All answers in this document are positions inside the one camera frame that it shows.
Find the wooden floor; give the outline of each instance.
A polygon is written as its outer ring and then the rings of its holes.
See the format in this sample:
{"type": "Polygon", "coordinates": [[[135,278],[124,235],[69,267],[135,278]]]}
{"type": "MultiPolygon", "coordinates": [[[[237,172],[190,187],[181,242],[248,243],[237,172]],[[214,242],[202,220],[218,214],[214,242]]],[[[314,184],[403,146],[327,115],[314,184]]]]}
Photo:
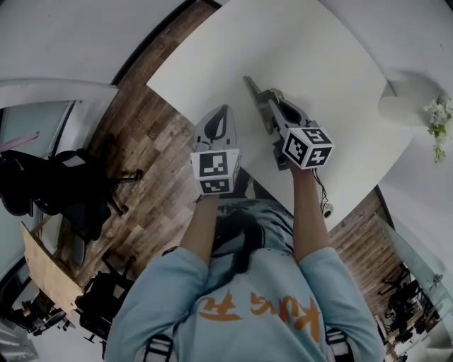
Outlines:
{"type": "MultiPolygon", "coordinates": [[[[164,60],[215,9],[199,1],[179,16],[155,39],[135,62],[119,85],[119,92],[93,136],[88,150],[101,152],[108,134],[115,136],[115,150],[108,159],[110,177],[124,177],[143,170],[144,177],[135,185],[123,185],[117,200],[129,212],[113,216],[104,225],[100,240],[88,245],[84,265],[69,260],[68,247],[62,247],[63,259],[81,283],[99,269],[106,250],[123,259],[134,255],[138,272],[147,262],[182,238],[195,207],[198,193],[194,188],[190,164],[193,125],[146,86],[164,60]]],[[[335,229],[332,245],[347,264],[373,313],[387,304],[377,297],[381,279],[397,274],[398,258],[379,228],[375,214],[382,214],[372,192],[335,229]]],[[[60,241],[68,241],[67,227],[60,241]]]]}

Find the white table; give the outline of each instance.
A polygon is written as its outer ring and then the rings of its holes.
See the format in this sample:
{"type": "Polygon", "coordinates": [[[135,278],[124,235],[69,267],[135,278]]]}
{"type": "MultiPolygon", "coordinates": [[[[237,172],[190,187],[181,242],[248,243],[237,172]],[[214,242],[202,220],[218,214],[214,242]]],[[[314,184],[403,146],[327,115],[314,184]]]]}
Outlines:
{"type": "Polygon", "coordinates": [[[288,210],[292,178],[278,172],[273,139],[242,77],[286,99],[327,129],[336,143],[319,175],[334,205],[332,229],[383,178],[411,140],[410,129],[378,113],[386,88],[360,43],[317,0],[231,0],[194,31],[148,86],[197,124],[228,104],[236,118],[241,165],[288,210]]]}

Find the chair wheel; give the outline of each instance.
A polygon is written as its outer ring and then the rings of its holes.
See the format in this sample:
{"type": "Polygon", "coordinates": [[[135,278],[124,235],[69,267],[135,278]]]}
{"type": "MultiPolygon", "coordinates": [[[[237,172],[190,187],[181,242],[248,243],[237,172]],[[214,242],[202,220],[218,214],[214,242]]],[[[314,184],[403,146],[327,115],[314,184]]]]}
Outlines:
{"type": "Polygon", "coordinates": [[[135,179],[137,181],[141,180],[143,177],[143,171],[142,170],[137,170],[136,173],[135,173],[135,179]]]}

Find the sleeve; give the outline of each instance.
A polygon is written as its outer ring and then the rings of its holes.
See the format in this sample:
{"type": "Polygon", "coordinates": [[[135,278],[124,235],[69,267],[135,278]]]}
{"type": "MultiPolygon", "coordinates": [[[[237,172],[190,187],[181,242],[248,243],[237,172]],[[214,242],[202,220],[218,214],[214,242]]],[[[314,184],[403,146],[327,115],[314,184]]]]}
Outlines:
{"type": "Polygon", "coordinates": [[[181,319],[202,293],[207,265],[184,248],[153,259],[113,320],[105,360],[130,362],[155,334],[181,319]]]}
{"type": "Polygon", "coordinates": [[[343,331],[359,351],[359,361],[384,360],[384,345],[376,323],[336,251],[327,247],[305,257],[300,263],[321,312],[324,324],[343,331]]]}

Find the small camera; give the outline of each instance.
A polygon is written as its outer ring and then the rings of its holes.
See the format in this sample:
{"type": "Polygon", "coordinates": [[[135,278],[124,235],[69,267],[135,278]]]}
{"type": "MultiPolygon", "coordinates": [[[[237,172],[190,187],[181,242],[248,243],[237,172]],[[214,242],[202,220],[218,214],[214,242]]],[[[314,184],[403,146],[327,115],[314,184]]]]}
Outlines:
{"type": "Polygon", "coordinates": [[[324,218],[330,218],[333,214],[333,205],[328,202],[327,204],[324,205],[323,209],[323,216],[324,218]]]}

